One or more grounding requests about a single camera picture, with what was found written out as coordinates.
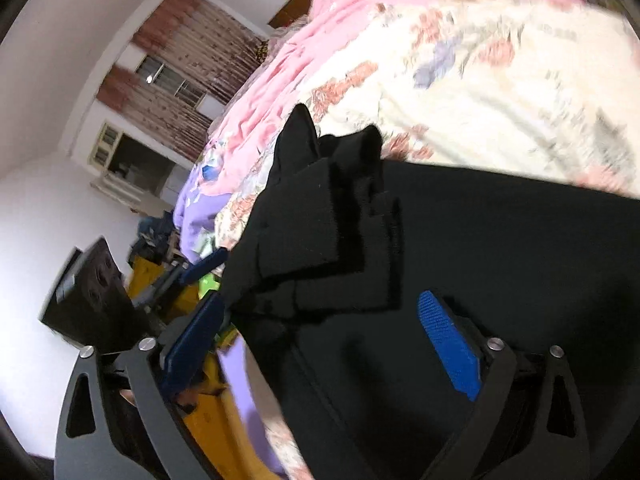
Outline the red patterned curtain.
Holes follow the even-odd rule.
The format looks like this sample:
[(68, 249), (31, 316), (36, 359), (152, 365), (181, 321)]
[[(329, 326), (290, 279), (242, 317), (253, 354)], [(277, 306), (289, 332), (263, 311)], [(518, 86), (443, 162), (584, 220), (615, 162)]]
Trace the red patterned curtain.
[(164, 0), (132, 37), (144, 59), (113, 66), (96, 99), (153, 140), (195, 162), (212, 120), (206, 96), (227, 105), (258, 69), (265, 41), (207, 0)]

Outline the window with frame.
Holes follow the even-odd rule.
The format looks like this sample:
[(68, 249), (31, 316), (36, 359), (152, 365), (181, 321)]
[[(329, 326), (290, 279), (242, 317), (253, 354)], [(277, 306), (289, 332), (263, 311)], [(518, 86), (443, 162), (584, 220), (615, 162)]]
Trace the window with frame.
[(96, 99), (189, 166), (204, 150), (208, 127), (224, 110), (205, 89), (152, 55), (135, 70), (114, 65)]

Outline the wooden nightstand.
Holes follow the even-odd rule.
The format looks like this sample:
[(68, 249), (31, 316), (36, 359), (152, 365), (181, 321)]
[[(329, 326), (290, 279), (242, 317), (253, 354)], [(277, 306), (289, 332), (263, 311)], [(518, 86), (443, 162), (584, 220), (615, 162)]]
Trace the wooden nightstand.
[(296, 20), (306, 15), (312, 0), (288, 0), (282, 8), (273, 15), (268, 25), (273, 29), (288, 27)]

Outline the floral white quilt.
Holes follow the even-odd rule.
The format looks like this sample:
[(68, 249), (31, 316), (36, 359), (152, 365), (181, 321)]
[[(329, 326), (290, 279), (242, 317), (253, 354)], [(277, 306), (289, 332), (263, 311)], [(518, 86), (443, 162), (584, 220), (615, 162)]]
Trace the floral white quilt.
[[(265, 189), (296, 106), (318, 136), (378, 129), (394, 162), (492, 172), (639, 203), (638, 42), (593, 6), (537, 0), (439, 0), (381, 6), (296, 90), (297, 101), (215, 224), (232, 252)], [(265, 419), (279, 403), (250, 352)]]

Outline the black pants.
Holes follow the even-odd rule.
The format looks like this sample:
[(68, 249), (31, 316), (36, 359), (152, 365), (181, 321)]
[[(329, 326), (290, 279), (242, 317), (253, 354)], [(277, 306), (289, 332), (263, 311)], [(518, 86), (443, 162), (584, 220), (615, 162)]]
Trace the black pants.
[(221, 295), (317, 479), (634, 479), (639, 204), (296, 106)]

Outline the purple bed sheet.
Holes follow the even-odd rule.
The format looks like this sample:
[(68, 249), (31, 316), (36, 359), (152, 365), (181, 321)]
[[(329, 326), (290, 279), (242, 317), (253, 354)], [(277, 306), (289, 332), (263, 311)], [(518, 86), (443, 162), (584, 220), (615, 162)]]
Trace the purple bed sheet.
[[(212, 183), (218, 174), (219, 170), (214, 168), (212, 162), (204, 162), (203, 167), (195, 164), (175, 204), (174, 225), (180, 232), (180, 250), (191, 262), (197, 262), (203, 258), (206, 248), (212, 249), (215, 246), (210, 240), (214, 232), (215, 217), (231, 197), (230, 194), (208, 196), (198, 188), (202, 182)], [(231, 349), (222, 354), (221, 364), (222, 370), (229, 375), (231, 392), (240, 404), (242, 427), (258, 460), (278, 479), (288, 478), (267, 440), (264, 424), (250, 392), (242, 338), (236, 338)]]

